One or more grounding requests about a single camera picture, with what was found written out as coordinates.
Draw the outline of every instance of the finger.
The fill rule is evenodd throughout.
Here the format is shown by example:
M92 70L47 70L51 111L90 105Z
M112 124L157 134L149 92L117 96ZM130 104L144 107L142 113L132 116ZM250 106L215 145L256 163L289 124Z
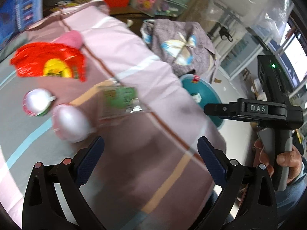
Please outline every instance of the finger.
M265 166L269 166L270 164L270 159L269 156L264 152L264 150L262 149L259 155L259 161L261 163L263 163Z
M258 139L258 140L254 143L254 146L255 146L257 149L263 149L262 142L260 141L260 139Z
M297 167L289 168L289 176L287 183L291 182L294 178L296 178L300 174L301 169L302 169L302 162L300 162L300 165Z
M268 169L268 172L269 172L269 175L270 175L270 177L274 174L274 168L273 168L273 166L272 165L268 165L267 166L267 169Z
M277 156L276 162L281 167L298 167L301 165L302 158L296 147L292 146L290 152L281 153Z
M302 161L301 161L300 152L294 145L292 146L292 149L293 149L292 151L296 152L297 157L299 157L299 162L297 166L289 168L289 176L288 176L287 183L295 179L300 174L300 171L302 169Z

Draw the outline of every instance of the green label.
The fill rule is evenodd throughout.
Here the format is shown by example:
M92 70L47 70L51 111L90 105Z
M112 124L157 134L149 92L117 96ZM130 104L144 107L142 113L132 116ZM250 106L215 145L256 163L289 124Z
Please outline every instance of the green label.
M108 105L118 109L127 108L131 100L136 97L135 89L132 87L120 87L114 90L104 91Z

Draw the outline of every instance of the pink ball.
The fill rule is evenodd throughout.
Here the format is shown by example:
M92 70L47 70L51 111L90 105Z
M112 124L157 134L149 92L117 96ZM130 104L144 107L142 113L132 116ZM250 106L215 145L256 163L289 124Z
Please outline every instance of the pink ball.
M65 34L62 34L54 41L54 43L62 43L67 46L80 49L83 45L82 35L76 30L71 30Z

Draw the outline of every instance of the bed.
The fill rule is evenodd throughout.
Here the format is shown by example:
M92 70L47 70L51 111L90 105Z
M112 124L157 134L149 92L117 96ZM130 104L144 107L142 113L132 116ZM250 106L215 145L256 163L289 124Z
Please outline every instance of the bed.
M0 202L21 227L23 196L33 165L60 163L101 135L105 151L80 191L107 229L176 229L191 226L214 183L197 153L199 137L224 152L213 122L182 88L169 64L147 49L123 22L108 15L102 0L62 9L28 27L0 52ZM63 33L82 34L87 81L60 77L19 78L10 65L15 50L31 42L51 42ZM45 88L97 125L97 87L116 78L135 86L149 109L115 126L99 128L85 141L63 142L52 130L51 112L29 117L24 94ZM67 219L75 220L59 186Z

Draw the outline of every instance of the red sticker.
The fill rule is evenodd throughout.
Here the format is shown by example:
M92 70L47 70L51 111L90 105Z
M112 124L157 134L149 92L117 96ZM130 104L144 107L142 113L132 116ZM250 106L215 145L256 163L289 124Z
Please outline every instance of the red sticker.
M37 116L36 113L30 111L30 110L28 109L28 107L27 107L27 95L28 95L28 93L29 93L29 92L27 92L27 93L24 95L23 100L22 100L22 108L23 108L23 111L24 111L27 115L29 115L29 116L31 116L31 117Z
M200 80L200 77L197 76L197 75L194 75L194 78L193 78L193 80L192 80L192 83L198 83L199 80Z

